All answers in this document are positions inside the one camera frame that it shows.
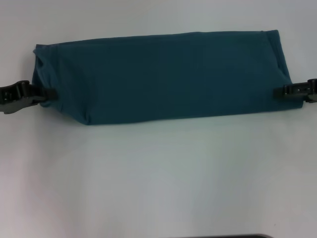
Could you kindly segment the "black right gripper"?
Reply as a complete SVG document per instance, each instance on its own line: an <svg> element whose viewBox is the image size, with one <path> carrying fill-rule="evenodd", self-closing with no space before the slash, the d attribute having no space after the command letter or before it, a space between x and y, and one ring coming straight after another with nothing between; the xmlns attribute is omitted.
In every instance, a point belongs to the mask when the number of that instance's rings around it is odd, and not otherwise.
<svg viewBox="0 0 317 238"><path fill-rule="evenodd" d="M307 103L317 102L317 79L308 80L308 84L284 85L273 90L275 99L306 100Z"/></svg>

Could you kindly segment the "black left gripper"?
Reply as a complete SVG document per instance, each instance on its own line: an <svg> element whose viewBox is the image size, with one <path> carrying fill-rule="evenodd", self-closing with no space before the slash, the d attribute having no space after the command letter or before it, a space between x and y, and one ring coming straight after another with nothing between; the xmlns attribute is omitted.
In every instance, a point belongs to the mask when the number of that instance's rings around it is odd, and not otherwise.
<svg viewBox="0 0 317 238"><path fill-rule="evenodd" d="M0 111L12 114L23 108L57 100L55 89L30 85L23 80L0 88Z"/></svg>

